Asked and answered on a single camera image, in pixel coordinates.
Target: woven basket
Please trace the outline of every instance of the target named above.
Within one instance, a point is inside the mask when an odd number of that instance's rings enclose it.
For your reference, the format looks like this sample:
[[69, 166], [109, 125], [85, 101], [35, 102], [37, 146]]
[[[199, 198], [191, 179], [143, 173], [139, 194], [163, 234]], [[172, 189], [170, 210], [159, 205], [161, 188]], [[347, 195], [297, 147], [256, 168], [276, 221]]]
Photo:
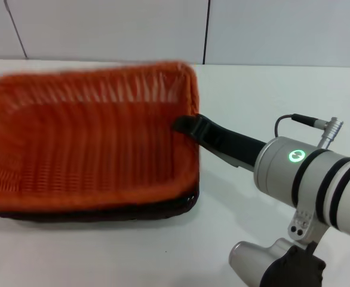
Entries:
[[198, 112], [183, 63], [0, 78], [0, 216], [157, 219], [198, 195], [198, 146], [171, 131]]

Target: orange wicker basket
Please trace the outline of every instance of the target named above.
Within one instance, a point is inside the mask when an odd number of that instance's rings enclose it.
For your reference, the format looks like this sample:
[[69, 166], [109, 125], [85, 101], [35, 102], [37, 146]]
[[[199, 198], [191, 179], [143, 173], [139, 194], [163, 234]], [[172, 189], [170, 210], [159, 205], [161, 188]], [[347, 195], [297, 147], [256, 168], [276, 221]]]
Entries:
[[198, 112], [183, 63], [0, 78], [0, 216], [166, 218], [198, 195]]

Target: black stripe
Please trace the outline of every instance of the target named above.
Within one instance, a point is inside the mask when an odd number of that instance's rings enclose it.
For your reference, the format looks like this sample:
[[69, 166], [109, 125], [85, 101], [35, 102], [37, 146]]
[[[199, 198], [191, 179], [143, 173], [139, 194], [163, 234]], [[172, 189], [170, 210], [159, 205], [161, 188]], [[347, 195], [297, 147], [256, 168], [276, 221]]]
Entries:
[[210, 7], [211, 7], [211, 0], [208, 0], [208, 6], [207, 6], [207, 21], [206, 21], [206, 23], [205, 23], [203, 65], [205, 64], [205, 52], [207, 51], [208, 24], [209, 24], [209, 22], [210, 22]]
[[344, 157], [344, 158], [341, 158], [339, 161], [337, 161], [326, 173], [320, 185], [320, 188], [318, 189], [317, 197], [316, 197], [316, 213], [317, 213], [318, 219], [322, 223], [325, 223], [324, 202], [325, 202], [326, 192], [328, 191], [329, 185], [333, 180], [333, 178], [336, 176], [337, 172], [341, 169], [341, 167], [343, 167], [349, 161], [350, 161], [350, 157]]
[[345, 172], [345, 174], [342, 176], [340, 182], [337, 184], [336, 190], [334, 191], [333, 198], [331, 199], [330, 204], [330, 212], [329, 212], [329, 220], [333, 227], [336, 227], [338, 229], [337, 224], [337, 211], [338, 211], [338, 205], [340, 204], [341, 197], [343, 194], [343, 191], [346, 188], [346, 185], [350, 181], [350, 169]]
[[296, 175], [294, 176], [294, 181], [292, 185], [292, 203], [295, 207], [297, 207], [297, 204], [299, 203], [299, 188], [300, 183], [302, 180], [302, 177], [304, 176], [304, 173], [308, 166], [312, 163], [312, 161], [318, 157], [323, 152], [328, 151], [327, 149], [316, 149], [314, 152], [308, 155], [308, 157], [302, 162], [302, 164], [299, 167], [299, 170], [296, 172]]

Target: cable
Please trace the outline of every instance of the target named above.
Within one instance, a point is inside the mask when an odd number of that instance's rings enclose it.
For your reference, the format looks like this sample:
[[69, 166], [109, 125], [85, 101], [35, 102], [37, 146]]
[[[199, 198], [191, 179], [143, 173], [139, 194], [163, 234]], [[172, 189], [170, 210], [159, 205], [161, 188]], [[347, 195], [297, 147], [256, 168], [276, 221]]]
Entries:
[[285, 118], [291, 118], [292, 115], [283, 115], [282, 117], [278, 118], [276, 123], [275, 123], [275, 137], [278, 137], [278, 124], [280, 123], [281, 120], [285, 119]]

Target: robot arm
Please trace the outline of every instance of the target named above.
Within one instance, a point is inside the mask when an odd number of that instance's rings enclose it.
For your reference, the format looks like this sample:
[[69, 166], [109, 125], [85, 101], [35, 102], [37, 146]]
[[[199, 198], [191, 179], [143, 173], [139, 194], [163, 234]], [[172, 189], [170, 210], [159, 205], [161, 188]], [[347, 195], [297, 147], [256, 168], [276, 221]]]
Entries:
[[[287, 117], [324, 130], [318, 146], [278, 136], [264, 143], [224, 129], [202, 115], [180, 117], [173, 125], [229, 164], [253, 172], [261, 192], [296, 208], [288, 234], [298, 246], [279, 239], [270, 248], [247, 242], [233, 248], [229, 263], [251, 287], [321, 286], [325, 265], [313, 256], [317, 243], [329, 226], [350, 235], [350, 157], [327, 149], [342, 122]], [[275, 279], [275, 274], [294, 281], [272, 285], [275, 280], [270, 278]]]

